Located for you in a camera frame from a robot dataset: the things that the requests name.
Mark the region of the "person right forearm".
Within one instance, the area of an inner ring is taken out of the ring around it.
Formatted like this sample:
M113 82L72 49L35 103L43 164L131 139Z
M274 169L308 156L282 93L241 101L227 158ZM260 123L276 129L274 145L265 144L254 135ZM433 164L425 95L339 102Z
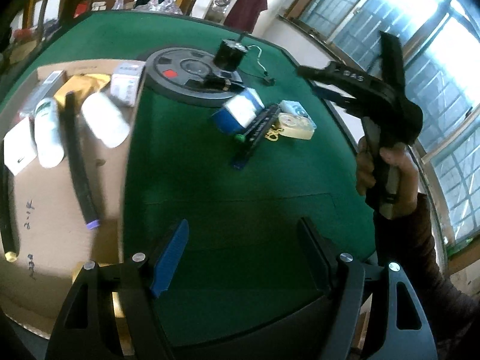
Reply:
M436 262L427 197L394 219L373 216L378 262L404 269L425 311L440 359L479 358L479 301L457 289Z

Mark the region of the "person right hand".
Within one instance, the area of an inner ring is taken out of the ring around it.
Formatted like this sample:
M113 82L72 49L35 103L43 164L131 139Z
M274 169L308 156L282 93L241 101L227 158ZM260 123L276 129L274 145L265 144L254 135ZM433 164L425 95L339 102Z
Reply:
M375 170L374 157L365 136L359 140L358 149L356 190L360 196L366 196L377 184L378 172ZM391 148L381 148L378 153L382 162L388 165L385 190L396 195L394 204L391 205L391 219L410 215L417 207L419 172L408 147L399 142Z

